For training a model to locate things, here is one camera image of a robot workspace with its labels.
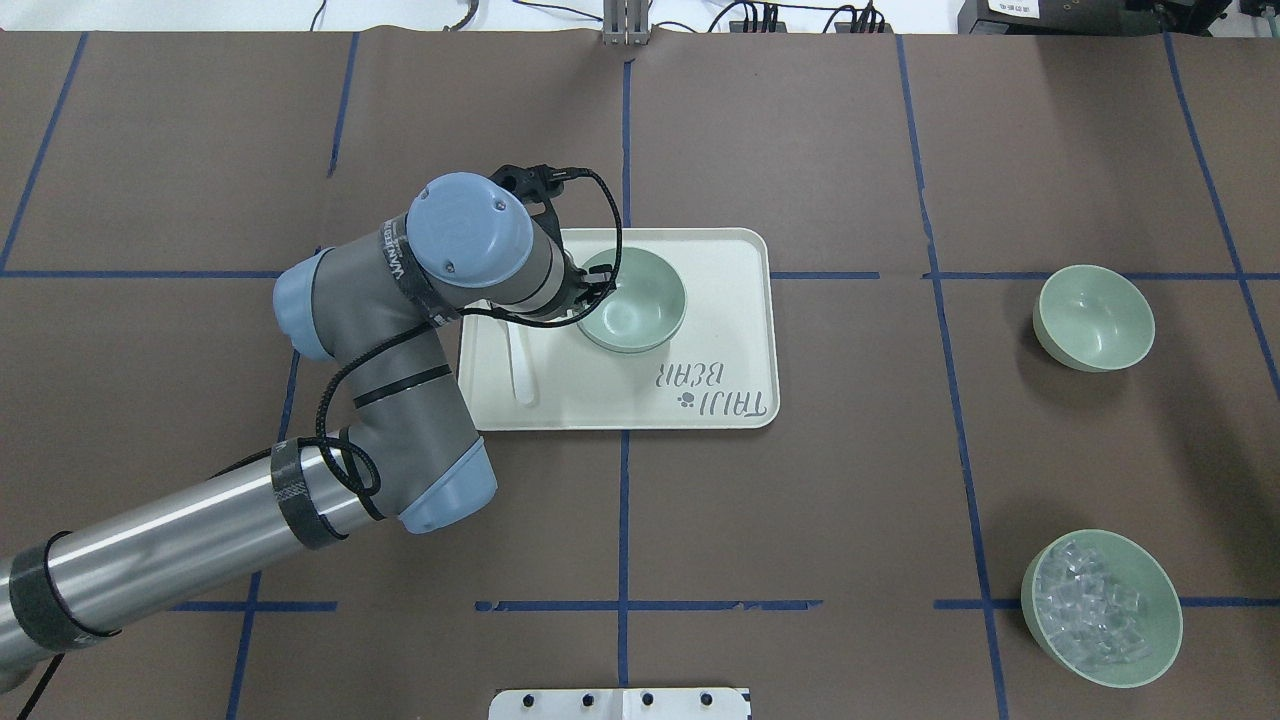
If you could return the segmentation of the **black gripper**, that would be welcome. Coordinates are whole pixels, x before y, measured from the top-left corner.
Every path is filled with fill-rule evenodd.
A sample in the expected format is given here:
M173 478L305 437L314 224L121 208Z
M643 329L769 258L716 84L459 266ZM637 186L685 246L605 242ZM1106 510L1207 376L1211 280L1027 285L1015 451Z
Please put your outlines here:
M559 251L563 272L559 290L556 295L557 316L581 316L594 311L594 307L614 291L617 269L613 264L579 266L567 250Z

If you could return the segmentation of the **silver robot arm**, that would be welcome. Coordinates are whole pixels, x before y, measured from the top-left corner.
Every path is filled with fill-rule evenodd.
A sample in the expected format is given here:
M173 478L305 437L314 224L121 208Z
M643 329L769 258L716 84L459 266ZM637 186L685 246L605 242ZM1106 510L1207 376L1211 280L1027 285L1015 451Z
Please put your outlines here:
M456 172L376 231L283 272L276 323L338 372L314 430L3 562L3 689L152 614L398 518L422 534L488 503L497 479L438 331L466 316L554 329L593 315L621 261L577 265L553 199L579 167Z

